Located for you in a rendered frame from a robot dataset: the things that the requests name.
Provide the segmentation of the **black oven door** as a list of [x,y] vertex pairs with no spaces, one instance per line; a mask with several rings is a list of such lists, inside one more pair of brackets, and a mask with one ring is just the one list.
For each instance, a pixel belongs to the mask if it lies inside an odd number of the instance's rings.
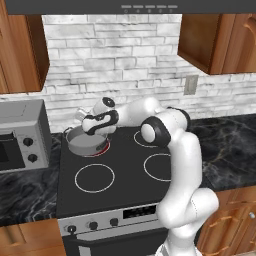
[[66,256],[150,256],[164,242],[167,233],[165,228],[159,228],[95,241],[69,235],[62,241]]

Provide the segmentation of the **wooden base cupboard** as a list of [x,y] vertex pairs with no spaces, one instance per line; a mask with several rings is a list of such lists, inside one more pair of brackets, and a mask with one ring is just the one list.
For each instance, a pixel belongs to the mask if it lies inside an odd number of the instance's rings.
[[[203,256],[234,256],[256,251],[256,185],[217,192],[219,209],[203,225],[197,248]],[[221,217],[234,216],[209,227]]]
[[57,220],[0,227],[0,256],[66,256]]

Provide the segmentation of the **black and silver stove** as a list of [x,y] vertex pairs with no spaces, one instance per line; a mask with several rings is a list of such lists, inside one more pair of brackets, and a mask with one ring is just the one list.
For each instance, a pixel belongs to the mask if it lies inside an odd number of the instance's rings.
[[[155,211],[170,180],[168,150],[147,144],[137,128],[118,129],[97,156],[77,156],[63,141],[56,210],[62,238],[163,228]],[[116,227],[112,218],[119,220]],[[89,228],[93,221],[96,230]],[[70,225],[76,226],[73,234],[67,231]]]

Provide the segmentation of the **grey toaster oven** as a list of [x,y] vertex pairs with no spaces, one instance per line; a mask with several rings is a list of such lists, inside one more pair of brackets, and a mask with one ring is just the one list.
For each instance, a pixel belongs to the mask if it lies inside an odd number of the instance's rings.
[[[32,138],[29,147],[23,144]],[[0,102],[0,174],[49,166],[52,137],[43,99]],[[32,163],[30,154],[38,159]]]

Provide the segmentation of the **wooden wall cupboard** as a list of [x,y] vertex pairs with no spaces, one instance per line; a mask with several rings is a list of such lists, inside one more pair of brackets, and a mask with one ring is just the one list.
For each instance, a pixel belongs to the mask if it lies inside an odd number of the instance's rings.
[[40,92],[49,70],[40,15],[9,15],[0,0],[0,94]]
[[256,73],[256,39],[248,14],[184,14],[178,55],[209,75]]

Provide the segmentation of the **dark grey range hood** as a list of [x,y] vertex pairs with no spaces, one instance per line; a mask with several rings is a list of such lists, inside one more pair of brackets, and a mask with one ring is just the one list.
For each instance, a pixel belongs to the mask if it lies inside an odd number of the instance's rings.
[[10,15],[30,14],[243,14],[256,0],[4,0]]

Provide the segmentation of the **grey wall outlet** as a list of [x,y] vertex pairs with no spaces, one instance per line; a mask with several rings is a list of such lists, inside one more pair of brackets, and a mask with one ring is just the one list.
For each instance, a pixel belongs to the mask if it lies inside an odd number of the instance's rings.
[[198,84],[198,75],[189,75],[185,79],[185,95],[194,95],[196,93],[197,84]]

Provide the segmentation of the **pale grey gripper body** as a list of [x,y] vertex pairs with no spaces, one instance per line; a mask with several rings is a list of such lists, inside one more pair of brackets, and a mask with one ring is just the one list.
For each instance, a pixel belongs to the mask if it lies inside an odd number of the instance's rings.
[[89,119],[91,117],[89,112],[86,112],[84,108],[79,107],[75,113],[75,118],[79,121],[83,121],[84,119]]

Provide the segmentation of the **grey metal pot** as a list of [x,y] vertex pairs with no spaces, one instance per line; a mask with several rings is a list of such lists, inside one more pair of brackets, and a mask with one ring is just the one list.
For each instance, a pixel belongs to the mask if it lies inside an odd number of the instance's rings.
[[88,135],[81,126],[68,127],[63,133],[69,150],[78,156],[100,154],[108,145],[106,135]]

